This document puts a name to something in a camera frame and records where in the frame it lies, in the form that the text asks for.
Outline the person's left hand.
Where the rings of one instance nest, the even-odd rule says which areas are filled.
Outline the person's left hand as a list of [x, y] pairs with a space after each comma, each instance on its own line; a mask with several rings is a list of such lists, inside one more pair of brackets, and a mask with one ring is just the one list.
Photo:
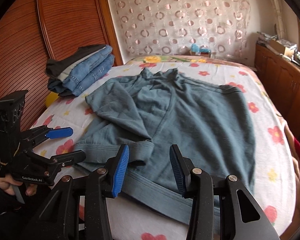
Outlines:
[[[10, 174], [7, 174], [4, 177], [0, 177], [0, 188], [10, 195], [15, 195], [13, 186], [21, 186], [23, 183], [20, 181], [16, 181], [12, 178]], [[26, 187], [26, 195], [33, 196], [37, 192], [37, 185], [30, 184]]]

